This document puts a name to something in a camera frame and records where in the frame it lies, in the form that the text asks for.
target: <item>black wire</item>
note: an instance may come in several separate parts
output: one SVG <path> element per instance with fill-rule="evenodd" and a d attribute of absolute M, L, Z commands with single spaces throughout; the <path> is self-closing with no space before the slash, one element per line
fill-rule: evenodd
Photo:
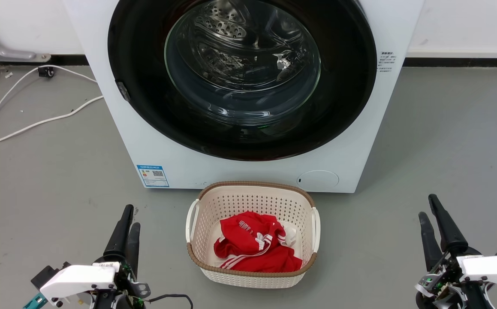
<path fill-rule="evenodd" d="M 167 298 L 167 297 L 185 297 L 189 301 L 189 304 L 191 305 L 191 309 L 193 309 L 193 302 L 185 294 L 164 294 L 164 295 L 160 295 L 160 297 L 155 297 L 155 298 L 149 299 L 149 300 L 147 300 L 147 302 L 152 303 L 154 301 L 158 301 L 158 300 L 161 300 L 161 299 Z"/>

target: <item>washing machine door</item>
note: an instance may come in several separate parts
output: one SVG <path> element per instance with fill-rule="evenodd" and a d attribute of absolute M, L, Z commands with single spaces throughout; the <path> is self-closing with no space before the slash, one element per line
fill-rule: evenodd
<path fill-rule="evenodd" d="M 145 121 L 231 160 L 322 146 L 360 114 L 376 78 L 356 0 L 119 0 L 108 51 Z"/>

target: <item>gray floor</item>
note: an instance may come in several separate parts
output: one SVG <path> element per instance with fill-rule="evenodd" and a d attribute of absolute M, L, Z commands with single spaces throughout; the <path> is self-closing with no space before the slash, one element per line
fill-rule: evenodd
<path fill-rule="evenodd" d="M 9 70 L 9 79 L 0 74 L 0 98 L 27 71 Z M 65 72 L 52 80 L 33 74 L 1 109 L 0 137 L 98 95 L 96 85 Z M 48 264 L 90 264 L 127 203 L 139 210 L 139 277 L 154 295 L 186 293 L 204 309 L 415 308 L 413 286 L 425 267 L 417 215 L 429 213 L 430 193 L 470 245 L 497 252 L 497 69 L 404 69 L 358 191 L 313 194 L 322 239 L 304 279 L 287 290 L 215 284 L 185 247 L 197 191 L 144 189 L 105 102 L 96 102 L 0 143 L 0 308 L 34 296 L 29 280 Z M 491 298 L 497 307 L 497 289 Z"/>

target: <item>basket handle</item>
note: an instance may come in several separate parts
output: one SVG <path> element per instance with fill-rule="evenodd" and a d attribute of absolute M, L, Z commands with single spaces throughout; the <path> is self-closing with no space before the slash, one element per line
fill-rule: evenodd
<path fill-rule="evenodd" d="M 193 210 L 197 207 L 197 211 L 195 211 L 195 218 L 193 218 Z M 193 232 L 195 231 L 195 223 L 197 221 L 197 215 L 199 215 L 199 199 L 197 198 L 193 203 L 191 203 L 191 207 L 189 207 L 189 211 L 187 212 L 187 219 L 185 221 L 185 240 L 189 244 L 193 239 Z"/>
<path fill-rule="evenodd" d="M 311 219 L 313 220 L 313 252 L 317 253 L 321 242 L 321 217 L 315 207 L 311 209 Z"/>

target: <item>white plastic basket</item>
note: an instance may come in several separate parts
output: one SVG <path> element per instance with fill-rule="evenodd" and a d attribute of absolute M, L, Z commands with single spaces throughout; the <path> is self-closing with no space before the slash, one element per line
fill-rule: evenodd
<path fill-rule="evenodd" d="M 219 221 L 252 211 L 274 215 L 297 229 L 295 255 L 301 269 L 289 273 L 255 273 L 215 266 L 214 242 Z M 185 224 L 187 251 L 208 279 L 245 288 L 281 289 L 297 284 L 313 265 L 319 250 L 321 221 L 313 199 L 303 190 L 266 182 L 218 182 L 205 188 L 192 203 Z"/>

